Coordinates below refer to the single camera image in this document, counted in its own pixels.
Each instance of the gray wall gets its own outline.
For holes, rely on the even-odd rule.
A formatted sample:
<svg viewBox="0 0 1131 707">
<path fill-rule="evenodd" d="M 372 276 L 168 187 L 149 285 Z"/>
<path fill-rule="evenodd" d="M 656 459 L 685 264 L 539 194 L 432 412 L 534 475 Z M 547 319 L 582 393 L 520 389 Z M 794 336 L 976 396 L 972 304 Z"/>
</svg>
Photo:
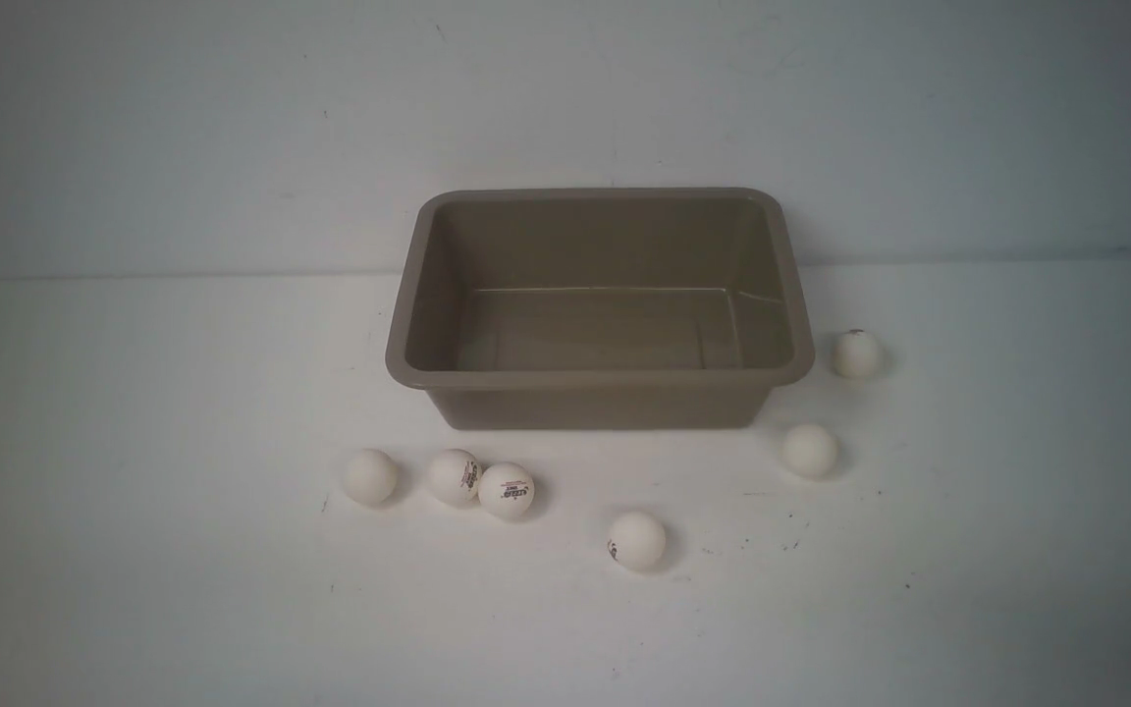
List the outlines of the gray wall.
<svg viewBox="0 0 1131 707">
<path fill-rule="evenodd" d="M 435 192 L 608 183 L 1131 255 L 1131 3 L 0 0 L 0 277 L 397 269 Z"/>
</svg>

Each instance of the plastic tub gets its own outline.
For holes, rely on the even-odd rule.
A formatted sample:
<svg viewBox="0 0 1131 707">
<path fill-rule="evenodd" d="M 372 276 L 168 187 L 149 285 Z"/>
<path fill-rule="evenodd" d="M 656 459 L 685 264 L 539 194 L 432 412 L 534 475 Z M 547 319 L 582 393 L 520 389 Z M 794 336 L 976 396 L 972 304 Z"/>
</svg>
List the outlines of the plastic tub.
<svg viewBox="0 0 1131 707">
<path fill-rule="evenodd" d="M 813 361 L 783 213 L 750 189 L 432 198 L 387 342 L 456 429 L 741 428 Z"/>
</svg>

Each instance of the white ping pong ball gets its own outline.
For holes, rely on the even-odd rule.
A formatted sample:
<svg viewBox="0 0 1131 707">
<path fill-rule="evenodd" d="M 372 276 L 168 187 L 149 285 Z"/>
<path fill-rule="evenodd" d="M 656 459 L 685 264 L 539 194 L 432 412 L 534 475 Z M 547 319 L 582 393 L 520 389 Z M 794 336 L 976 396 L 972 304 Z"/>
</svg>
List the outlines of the white ping pong ball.
<svg viewBox="0 0 1131 707">
<path fill-rule="evenodd" d="M 426 483 L 440 501 L 459 507 L 474 498 L 481 475 L 483 466 L 474 454 L 464 449 L 444 449 L 430 460 Z"/>
<path fill-rule="evenodd" d="M 883 365 L 883 347 L 871 331 L 860 328 L 836 338 L 831 351 L 831 368 L 847 379 L 867 379 L 880 372 Z"/>
<path fill-rule="evenodd" d="M 534 498 L 535 480 L 521 466 L 500 463 L 483 472 L 480 502 L 494 517 L 506 520 L 517 518 L 529 509 Z"/>
<path fill-rule="evenodd" d="M 785 434 L 780 457 L 800 477 L 821 478 L 836 468 L 839 452 L 839 443 L 823 425 L 797 425 Z"/>
<path fill-rule="evenodd" d="M 343 473 L 343 492 L 362 506 L 377 506 L 395 491 L 398 472 L 385 451 L 362 449 Z"/>
<path fill-rule="evenodd" d="M 631 510 L 619 516 L 610 526 L 610 542 L 606 543 L 610 558 L 625 569 L 641 571 L 657 563 L 666 551 L 666 528 L 661 520 L 642 510 Z"/>
</svg>

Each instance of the white wall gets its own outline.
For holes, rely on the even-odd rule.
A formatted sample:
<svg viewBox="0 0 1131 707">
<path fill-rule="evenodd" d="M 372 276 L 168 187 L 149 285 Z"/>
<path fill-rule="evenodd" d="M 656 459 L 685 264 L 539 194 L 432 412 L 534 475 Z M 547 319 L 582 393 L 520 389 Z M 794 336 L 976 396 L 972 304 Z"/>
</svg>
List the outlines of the white wall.
<svg viewBox="0 0 1131 707">
<path fill-rule="evenodd" d="M 1131 255 L 1131 3 L 0 0 L 0 276 L 398 269 L 435 192 L 608 183 Z"/>
</svg>

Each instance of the white table surface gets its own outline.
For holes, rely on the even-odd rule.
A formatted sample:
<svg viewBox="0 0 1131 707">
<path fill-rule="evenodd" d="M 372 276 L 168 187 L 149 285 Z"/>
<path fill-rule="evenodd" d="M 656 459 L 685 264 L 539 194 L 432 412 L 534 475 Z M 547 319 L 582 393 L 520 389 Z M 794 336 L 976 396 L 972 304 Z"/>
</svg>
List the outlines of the white table surface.
<svg viewBox="0 0 1131 707">
<path fill-rule="evenodd" d="M 821 345 L 722 433 L 448 429 L 386 374 L 396 276 L 0 282 L 0 704 L 1131 704 L 1131 261 L 803 277 L 893 370 Z M 838 478 L 780 472 L 795 421 Z M 450 446 L 532 517 L 431 498 Z"/>
</svg>

